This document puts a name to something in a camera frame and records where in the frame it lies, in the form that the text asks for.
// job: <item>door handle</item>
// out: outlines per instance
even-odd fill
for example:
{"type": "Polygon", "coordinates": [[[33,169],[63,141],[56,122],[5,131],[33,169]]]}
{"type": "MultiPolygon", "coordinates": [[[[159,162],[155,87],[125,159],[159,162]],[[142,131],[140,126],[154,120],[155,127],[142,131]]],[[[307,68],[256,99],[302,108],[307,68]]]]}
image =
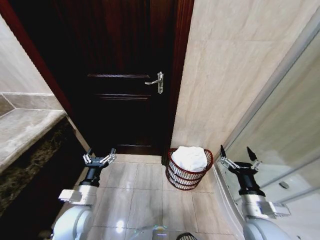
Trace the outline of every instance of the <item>door handle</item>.
{"type": "Polygon", "coordinates": [[[162,94],[164,91],[164,74],[162,71],[157,73],[158,79],[155,81],[146,81],[144,84],[146,85],[152,85],[152,84],[158,84],[158,94],[162,94]]]}

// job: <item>tiled floor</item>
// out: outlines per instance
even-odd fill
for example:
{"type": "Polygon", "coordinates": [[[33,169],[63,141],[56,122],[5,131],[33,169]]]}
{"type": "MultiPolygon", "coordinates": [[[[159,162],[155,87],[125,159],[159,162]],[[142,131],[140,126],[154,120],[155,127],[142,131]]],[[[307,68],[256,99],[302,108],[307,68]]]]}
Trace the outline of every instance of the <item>tiled floor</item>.
{"type": "Polygon", "coordinates": [[[118,154],[100,178],[89,240],[129,240],[135,229],[152,225],[169,227],[172,240],[178,231],[236,240],[218,207],[212,170],[197,188],[181,191],[168,182],[159,156],[118,154]]]}

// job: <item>white towel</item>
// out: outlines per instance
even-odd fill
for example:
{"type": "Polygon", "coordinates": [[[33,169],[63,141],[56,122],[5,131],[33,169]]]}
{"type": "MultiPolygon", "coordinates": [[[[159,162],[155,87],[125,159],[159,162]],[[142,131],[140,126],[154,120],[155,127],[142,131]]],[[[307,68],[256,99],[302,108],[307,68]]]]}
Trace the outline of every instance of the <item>white towel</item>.
{"type": "Polygon", "coordinates": [[[171,158],[180,168],[190,172],[201,172],[207,166],[207,158],[202,147],[180,146],[171,158]]]}

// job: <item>marble countertop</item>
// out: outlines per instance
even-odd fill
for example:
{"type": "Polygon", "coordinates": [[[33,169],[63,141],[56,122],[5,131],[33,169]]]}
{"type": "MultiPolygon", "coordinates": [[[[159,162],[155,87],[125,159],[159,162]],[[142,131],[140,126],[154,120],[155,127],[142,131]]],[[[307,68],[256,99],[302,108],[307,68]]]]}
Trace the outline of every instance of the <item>marble countertop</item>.
{"type": "Polygon", "coordinates": [[[0,117],[0,173],[64,116],[63,110],[15,109],[0,117]]]}

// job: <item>door frame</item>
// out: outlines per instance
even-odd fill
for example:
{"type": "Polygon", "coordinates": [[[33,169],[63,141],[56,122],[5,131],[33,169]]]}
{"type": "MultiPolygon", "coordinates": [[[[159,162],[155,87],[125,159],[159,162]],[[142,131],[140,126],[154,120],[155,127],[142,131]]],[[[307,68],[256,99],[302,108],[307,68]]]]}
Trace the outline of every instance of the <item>door frame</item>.
{"type": "MultiPolygon", "coordinates": [[[[194,0],[176,0],[174,11],[174,40],[173,40],[173,58],[171,63],[171,83],[168,98],[168,116],[165,116],[167,122],[165,124],[167,131],[164,138],[164,151],[162,153],[163,165],[168,162],[168,149],[171,146],[171,140],[174,130],[176,111],[180,93],[182,74],[185,64],[191,18],[194,8],[194,0]]],[[[69,115],[71,120],[77,125],[78,120],[72,110],[69,100],[61,90],[51,71],[47,67],[45,61],[38,52],[36,46],[29,38],[18,16],[13,10],[8,0],[0,0],[0,14],[3,19],[20,42],[21,46],[30,57],[31,61],[42,75],[62,107],[69,115]]]]}

